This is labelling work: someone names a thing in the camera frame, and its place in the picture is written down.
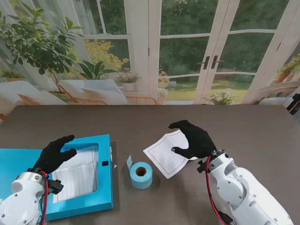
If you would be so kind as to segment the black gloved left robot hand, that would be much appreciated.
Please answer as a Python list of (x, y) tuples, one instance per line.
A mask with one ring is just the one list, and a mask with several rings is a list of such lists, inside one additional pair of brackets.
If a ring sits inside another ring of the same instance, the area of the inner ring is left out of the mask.
[(75, 149), (61, 152), (62, 147), (66, 143), (74, 140), (74, 138), (74, 135), (68, 135), (50, 142), (42, 150), (40, 157), (38, 158), (32, 169), (39, 168), (46, 174), (50, 174), (58, 169), (64, 162), (67, 162), (77, 154)]

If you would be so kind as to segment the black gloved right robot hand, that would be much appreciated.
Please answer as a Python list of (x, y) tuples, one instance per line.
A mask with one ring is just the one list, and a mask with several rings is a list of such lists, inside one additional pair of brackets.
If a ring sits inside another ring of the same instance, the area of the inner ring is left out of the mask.
[(169, 125), (170, 129), (178, 128), (188, 141), (188, 148), (172, 147), (172, 151), (187, 159), (193, 157), (209, 157), (217, 150), (214, 142), (204, 129), (191, 124), (188, 120), (180, 120)]

